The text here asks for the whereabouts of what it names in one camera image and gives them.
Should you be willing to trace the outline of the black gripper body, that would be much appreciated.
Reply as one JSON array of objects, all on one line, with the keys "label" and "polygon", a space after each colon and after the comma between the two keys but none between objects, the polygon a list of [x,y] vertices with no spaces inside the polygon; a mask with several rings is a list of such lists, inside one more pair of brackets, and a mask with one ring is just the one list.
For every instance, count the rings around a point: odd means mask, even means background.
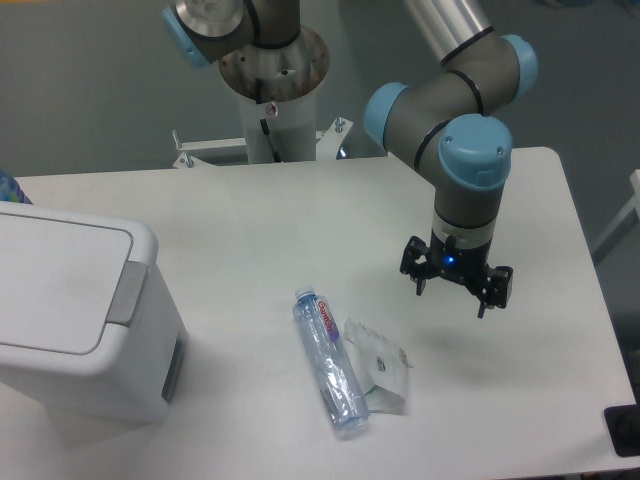
[{"label": "black gripper body", "polygon": [[491,242],[472,248],[447,246],[434,233],[431,234],[427,258],[427,279],[442,278],[462,285],[470,291],[481,291],[488,283]]}]

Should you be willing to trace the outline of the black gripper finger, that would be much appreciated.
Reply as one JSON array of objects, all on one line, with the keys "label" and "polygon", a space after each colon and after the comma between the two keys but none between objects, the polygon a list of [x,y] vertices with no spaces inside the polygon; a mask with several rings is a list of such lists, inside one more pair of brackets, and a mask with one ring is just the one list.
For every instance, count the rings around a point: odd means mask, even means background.
[{"label": "black gripper finger", "polygon": [[416,295],[421,296],[427,281],[435,277],[431,261],[431,249],[425,241],[412,236],[405,246],[400,263],[400,272],[408,275],[416,286]]},{"label": "black gripper finger", "polygon": [[512,292],[514,270],[510,266],[486,265],[483,274],[472,282],[470,293],[479,301],[477,317],[482,319],[487,309],[505,309]]}]

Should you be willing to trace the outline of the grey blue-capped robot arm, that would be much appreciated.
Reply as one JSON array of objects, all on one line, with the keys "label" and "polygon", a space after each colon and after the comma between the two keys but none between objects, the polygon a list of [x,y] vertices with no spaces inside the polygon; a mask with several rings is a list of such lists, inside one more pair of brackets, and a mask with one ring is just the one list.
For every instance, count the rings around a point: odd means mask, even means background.
[{"label": "grey blue-capped robot arm", "polygon": [[[442,278],[465,287],[481,310],[505,308],[513,271],[490,266],[488,256],[513,141],[494,112],[532,87],[538,60],[521,37],[498,35],[475,1],[410,1],[407,9],[442,72],[418,88],[381,86],[363,118],[369,137],[435,190],[431,237],[408,241],[400,270],[418,290]],[[217,64],[244,106],[250,162],[317,158],[305,106],[329,54],[302,24],[298,2],[175,1],[162,18],[186,61]]]}]

